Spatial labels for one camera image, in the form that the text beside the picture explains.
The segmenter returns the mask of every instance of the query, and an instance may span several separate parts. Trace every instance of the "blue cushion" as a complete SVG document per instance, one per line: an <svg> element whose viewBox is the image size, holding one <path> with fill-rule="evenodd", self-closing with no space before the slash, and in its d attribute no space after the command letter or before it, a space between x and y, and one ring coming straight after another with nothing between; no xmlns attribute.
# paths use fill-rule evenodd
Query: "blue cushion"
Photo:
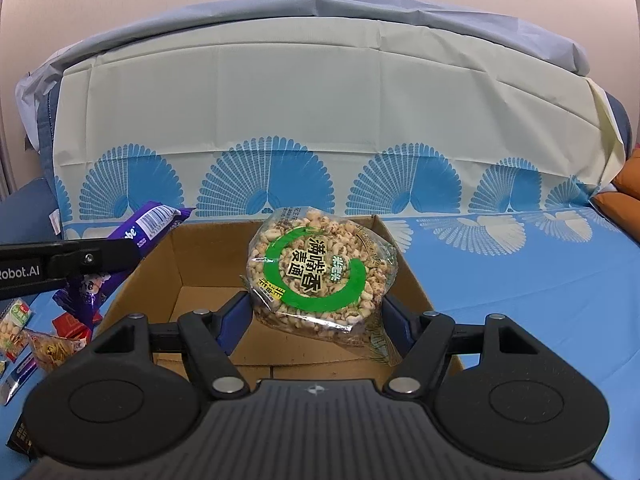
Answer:
<svg viewBox="0 0 640 480"><path fill-rule="evenodd" d="M613 97L613 95L611 95L609 92L606 93L607 98L609 98L609 104L611 105L611 111L613 111L613 117L616 120L618 130L620 131L620 136L622 137L622 142L625 145L626 158L629 158L633 149L631 142L634 136L633 131L631 130L629 117L626 114L625 107L623 107L622 103L615 97Z"/></svg>
<svg viewBox="0 0 640 480"><path fill-rule="evenodd" d="M60 240L49 215L58 208L47 181L36 178L0 202L0 244Z"/></svg>
<svg viewBox="0 0 640 480"><path fill-rule="evenodd" d="M56 124L58 111L58 98L60 97L60 83L49 90L44 101L38 107L38 142L40 143L40 165L44 178L49 184L49 189L55 196L56 183L53 173L53 131Z"/></svg>

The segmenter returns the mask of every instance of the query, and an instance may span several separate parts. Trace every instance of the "white sheet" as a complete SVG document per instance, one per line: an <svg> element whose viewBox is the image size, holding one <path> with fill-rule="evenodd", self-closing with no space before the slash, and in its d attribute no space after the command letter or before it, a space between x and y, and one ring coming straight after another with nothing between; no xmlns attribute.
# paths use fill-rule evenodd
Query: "white sheet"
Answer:
<svg viewBox="0 0 640 480"><path fill-rule="evenodd" d="M450 30L513 48L580 75L589 73L584 49L568 38L513 16L418 0L220 0L164 14L96 34L62 48L15 88L20 117L33 147L40 150L38 104L64 70L99 52L178 30L283 16L358 17Z"/></svg>
<svg viewBox="0 0 640 480"><path fill-rule="evenodd" d="M66 235L108 232L145 199L197 206L197 219L307 203L416 216L581 200L569 195L591 194L624 161L599 95L515 50L399 23L277 18L143 41L62 79Z"/></svg>

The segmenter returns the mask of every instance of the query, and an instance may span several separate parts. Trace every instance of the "cardboard box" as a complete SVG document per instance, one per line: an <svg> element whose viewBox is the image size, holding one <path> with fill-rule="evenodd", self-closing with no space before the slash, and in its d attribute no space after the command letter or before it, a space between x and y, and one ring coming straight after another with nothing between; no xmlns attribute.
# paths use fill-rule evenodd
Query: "cardboard box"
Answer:
<svg viewBox="0 0 640 480"><path fill-rule="evenodd" d="M386 240L392 240L377 217L354 218ZM175 321L197 308L217 310L238 290L246 273L249 242L261 221L183 224L172 231L124 283L98 329L110 327L133 312L149 322ZM390 293L415 312L432 310L431 303L401 255ZM179 354L156 354L157 364L184 376ZM263 378L373 378L384 383L388 365L363 359L332 343L268 328L254 319L231 355L248 383ZM456 361L455 368L460 368Z"/></svg>

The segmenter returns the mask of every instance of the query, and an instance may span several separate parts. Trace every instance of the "snack package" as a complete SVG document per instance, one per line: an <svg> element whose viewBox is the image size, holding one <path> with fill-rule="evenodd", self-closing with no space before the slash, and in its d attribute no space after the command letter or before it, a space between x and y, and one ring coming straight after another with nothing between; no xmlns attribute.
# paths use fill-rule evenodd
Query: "snack package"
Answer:
<svg viewBox="0 0 640 480"><path fill-rule="evenodd" d="M28 328L24 331L29 336L31 353L36 359L38 368L50 372L58 368L76 352L86 346L86 339L66 339L55 335L34 332Z"/></svg>
<svg viewBox="0 0 640 480"><path fill-rule="evenodd" d="M246 268L264 324L388 364L399 355L382 328L380 307L397 270L392 244L309 207L276 210L251 241Z"/></svg>
<svg viewBox="0 0 640 480"><path fill-rule="evenodd" d="M4 352L4 355L11 359L12 363L15 363L16 359L20 357L22 351L27 348L29 344L29 337L24 330L20 330L15 340L11 341L11 344Z"/></svg>
<svg viewBox="0 0 640 480"><path fill-rule="evenodd" d="M184 222L192 210L176 209L159 202L147 202L111 233L108 239L132 239L140 248L140 256L144 258L165 234ZM88 274L82 278L72 278L68 280L65 288L53 295L53 300L92 331L95 313L132 272L133 269L118 272L113 276Z"/></svg>
<svg viewBox="0 0 640 480"><path fill-rule="evenodd" d="M27 324L31 317L31 309L20 298L13 301L4 311L4 316L0 320L0 352L6 355L7 351L14 348L14 343L18 341L20 330Z"/></svg>
<svg viewBox="0 0 640 480"><path fill-rule="evenodd" d="M29 462L37 459L36 450L27 434L27 428L22 421L22 414L18 417L14 430L6 441L6 446L16 453L26 455L29 458Z"/></svg>
<svg viewBox="0 0 640 480"><path fill-rule="evenodd" d="M16 365L6 378L6 381L0 384L0 404L6 406L37 367L36 359L31 354L20 361L20 364Z"/></svg>
<svg viewBox="0 0 640 480"><path fill-rule="evenodd" d="M100 312L94 314L93 325L96 326L102 321ZM75 317L68 312L61 314L52 322L53 327L56 329L56 334L59 337L65 337L67 339L76 339L84 333L87 329L85 325L80 323Z"/></svg>

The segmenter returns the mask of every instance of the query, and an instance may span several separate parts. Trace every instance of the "blue tablecloth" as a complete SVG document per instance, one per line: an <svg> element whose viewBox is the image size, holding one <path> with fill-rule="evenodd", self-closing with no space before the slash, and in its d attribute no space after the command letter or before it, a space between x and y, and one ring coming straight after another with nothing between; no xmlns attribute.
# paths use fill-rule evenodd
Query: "blue tablecloth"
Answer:
<svg viewBox="0 0 640 480"><path fill-rule="evenodd" d="M32 330L55 333L55 329L51 321L60 316L64 311L51 299L52 296L53 292L45 292L44 294L39 295L35 300L33 300L33 303L31 303L34 315L31 317L28 327ZM111 301L113 301L113 298L115 297L116 294L114 293L107 301L105 301L100 309L102 314L106 313ZM16 364L19 364L21 359L28 355L28 353L29 349L27 348L22 352L20 358L16 361ZM3 381L9 373L11 373L11 370L13 370L14 367L15 365L12 364L7 368L2 376ZM0 480L13 480L24 473L29 467L29 460L25 455L12 451L5 446L5 444L9 439L9 435L20 416L20 413L22 412L24 399L26 399L28 393L43 378L43 371L36 370L29 380L20 388L17 395L6 406L0 406Z"/></svg>
<svg viewBox="0 0 640 480"><path fill-rule="evenodd" d="M594 462L638 480L640 246L589 208L385 224L435 310L506 314L599 387L610 425Z"/></svg>

